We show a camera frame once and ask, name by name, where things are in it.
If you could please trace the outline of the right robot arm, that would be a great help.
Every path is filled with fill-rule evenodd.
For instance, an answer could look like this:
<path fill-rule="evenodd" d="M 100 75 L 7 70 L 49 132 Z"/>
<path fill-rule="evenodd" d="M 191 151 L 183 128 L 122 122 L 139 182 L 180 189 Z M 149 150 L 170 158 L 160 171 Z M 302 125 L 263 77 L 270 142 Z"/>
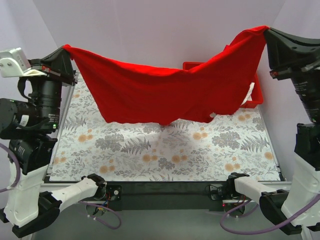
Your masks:
<path fill-rule="evenodd" d="M 244 173 L 229 175 L 223 188 L 232 199 L 256 202 L 272 223 L 271 230 L 297 235 L 320 229 L 320 41 L 276 29 L 264 33 L 270 75 L 291 79 L 310 119 L 299 123 L 295 137 L 295 169 L 290 189 L 274 189 Z"/>

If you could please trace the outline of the red t shirt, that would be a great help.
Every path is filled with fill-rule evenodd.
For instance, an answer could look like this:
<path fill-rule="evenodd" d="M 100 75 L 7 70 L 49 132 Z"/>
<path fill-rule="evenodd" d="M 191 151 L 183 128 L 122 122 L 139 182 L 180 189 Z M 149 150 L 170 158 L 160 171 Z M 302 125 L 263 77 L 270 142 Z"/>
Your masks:
<path fill-rule="evenodd" d="M 209 123 L 244 104 L 268 29 L 262 25 L 243 30 L 222 52 L 189 70 L 121 62 L 68 44 L 63 48 L 107 123 Z"/>

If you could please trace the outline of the red plastic bin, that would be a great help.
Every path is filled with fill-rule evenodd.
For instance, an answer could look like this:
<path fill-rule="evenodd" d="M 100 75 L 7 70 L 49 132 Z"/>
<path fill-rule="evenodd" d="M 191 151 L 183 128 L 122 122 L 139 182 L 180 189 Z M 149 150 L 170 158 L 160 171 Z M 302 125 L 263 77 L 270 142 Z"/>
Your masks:
<path fill-rule="evenodd" d="M 202 62 L 185 61 L 182 64 L 182 69 L 190 70 L 201 64 Z M 240 106 L 240 108 L 254 109 L 257 105 L 261 105 L 264 102 L 260 81 L 257 73 L 254 75 L 253 83 L 254 83 L 254 86 L 253 86 L 250 97 L 247 99 L 247 101 L 244 104 Z"/>

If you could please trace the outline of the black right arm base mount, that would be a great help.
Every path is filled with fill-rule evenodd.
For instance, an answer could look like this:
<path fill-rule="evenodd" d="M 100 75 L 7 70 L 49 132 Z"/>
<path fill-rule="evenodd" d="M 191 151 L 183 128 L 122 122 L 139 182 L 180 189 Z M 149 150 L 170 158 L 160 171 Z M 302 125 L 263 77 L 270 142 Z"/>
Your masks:
<path fill-rule="evenodd" d="M 209 184 L 205 187 L 205 191 L 211 200 L 235 200 L 244 202 L 250 198 L 244 194 L 238 193 L 232 186 L 224 184 Z"/>

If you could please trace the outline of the white t shirt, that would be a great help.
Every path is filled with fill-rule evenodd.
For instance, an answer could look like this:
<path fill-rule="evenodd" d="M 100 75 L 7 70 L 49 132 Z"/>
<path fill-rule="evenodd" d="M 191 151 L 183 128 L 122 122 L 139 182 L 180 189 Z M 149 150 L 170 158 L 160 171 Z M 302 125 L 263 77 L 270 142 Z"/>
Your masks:
<path fill-rule="evenodd" d="M 253 90 L 254 90 L 254 87 L 255 87 L 255 83 L 252 82 L 252 83 L 250 84 L 250 86 L 249 86 L 249 90 L 248 90 L 245 98 L 243 99 L 241 105 L 244 105 L 247 101 L 251 101 L 251 100 L 252 100 L 251 95 L 252 95 L 252 92 L 253 92 Z"/>

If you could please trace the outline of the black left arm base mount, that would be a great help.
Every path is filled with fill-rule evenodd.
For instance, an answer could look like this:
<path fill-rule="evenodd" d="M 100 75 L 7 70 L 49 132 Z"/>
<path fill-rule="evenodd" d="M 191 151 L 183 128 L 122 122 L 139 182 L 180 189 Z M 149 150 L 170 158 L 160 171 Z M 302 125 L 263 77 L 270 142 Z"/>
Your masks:
<path fill-rule="evenodd" d="M 119 201 L 121 199 L 122 187 L 120 185 L 104 185 L 97 189 L 93 198 L 97 201 Z"/>

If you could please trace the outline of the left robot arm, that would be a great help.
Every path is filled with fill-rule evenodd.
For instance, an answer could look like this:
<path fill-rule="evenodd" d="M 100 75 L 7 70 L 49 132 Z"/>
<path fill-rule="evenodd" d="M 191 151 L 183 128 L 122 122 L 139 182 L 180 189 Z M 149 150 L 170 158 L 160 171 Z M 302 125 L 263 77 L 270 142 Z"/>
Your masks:
<path fill-rule="evenodd" d="M 44 58 L 27 59 L 21 48 L 0 53 L 0 74 L 18 78 L 23 100 L 0 100 L 0 137 L 9 140 L 8 201 L 0 219 L 12 224 L 12 232 L 23 238 L 50 226 L 60 212 L 93 197 L 106 196 L 106 182 L 90 174 L 60 190 L 41 191 L 44 176 L 57 142 L 51 134 L 59 129 L 62 87 L 77 83 L 70 54 L 59 48 Z"/>

